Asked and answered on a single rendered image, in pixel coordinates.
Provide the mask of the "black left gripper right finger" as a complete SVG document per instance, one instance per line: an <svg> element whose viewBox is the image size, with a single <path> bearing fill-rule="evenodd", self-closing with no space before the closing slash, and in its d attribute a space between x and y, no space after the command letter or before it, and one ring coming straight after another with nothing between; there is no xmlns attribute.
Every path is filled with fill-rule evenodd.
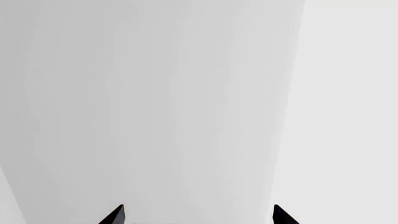
<svg viewBox="0 0 398 224"><path fill-rule="evenodd" d="M274 224L300 224L279 205L274 205L272 220Z"/></svg>

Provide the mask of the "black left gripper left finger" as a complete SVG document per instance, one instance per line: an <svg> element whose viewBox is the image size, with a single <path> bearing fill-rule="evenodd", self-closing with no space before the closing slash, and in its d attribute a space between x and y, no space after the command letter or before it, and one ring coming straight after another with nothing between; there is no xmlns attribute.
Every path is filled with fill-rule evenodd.
<svg viewBox="0 0 398 224"><path fill-rule="evenodd" d="M124 224L126 214L124 205L121 204L115 208L108 216L101 220L98 224Z"/></svg>

